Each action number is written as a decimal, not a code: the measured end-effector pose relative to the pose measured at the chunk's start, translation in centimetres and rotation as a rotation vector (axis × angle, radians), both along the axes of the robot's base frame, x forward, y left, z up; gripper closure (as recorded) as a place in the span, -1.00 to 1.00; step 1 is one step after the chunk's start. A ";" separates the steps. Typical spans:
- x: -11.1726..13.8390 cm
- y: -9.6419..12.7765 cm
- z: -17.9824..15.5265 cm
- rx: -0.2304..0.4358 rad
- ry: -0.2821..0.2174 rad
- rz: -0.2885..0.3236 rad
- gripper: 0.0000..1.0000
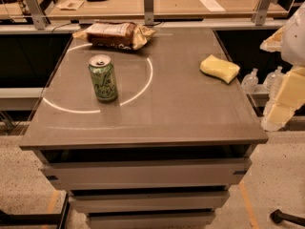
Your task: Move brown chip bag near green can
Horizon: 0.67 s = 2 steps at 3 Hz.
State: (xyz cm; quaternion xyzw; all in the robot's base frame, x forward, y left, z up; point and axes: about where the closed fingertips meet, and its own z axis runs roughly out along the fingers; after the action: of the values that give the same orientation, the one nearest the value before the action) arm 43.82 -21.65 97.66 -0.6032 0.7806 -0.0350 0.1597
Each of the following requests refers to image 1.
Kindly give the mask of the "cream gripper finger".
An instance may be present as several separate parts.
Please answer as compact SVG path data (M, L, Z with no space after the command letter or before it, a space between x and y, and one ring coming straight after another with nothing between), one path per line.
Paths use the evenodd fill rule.
M268 132L278 131L304 104L305 67L293 66L276 78L261 120L262 128Z
M281 41L282 35L285 27L278 29L273 35L265 39L261 45L260 49L265 52L280 52L281 51Z

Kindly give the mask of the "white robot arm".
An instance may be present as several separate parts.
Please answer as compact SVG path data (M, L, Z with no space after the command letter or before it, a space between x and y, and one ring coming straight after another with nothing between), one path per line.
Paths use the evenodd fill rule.
M305 2L285 26L263 41L260 49L280 52L282 60L292 65L276 78L261 120L265 131L276 132L305 104Z

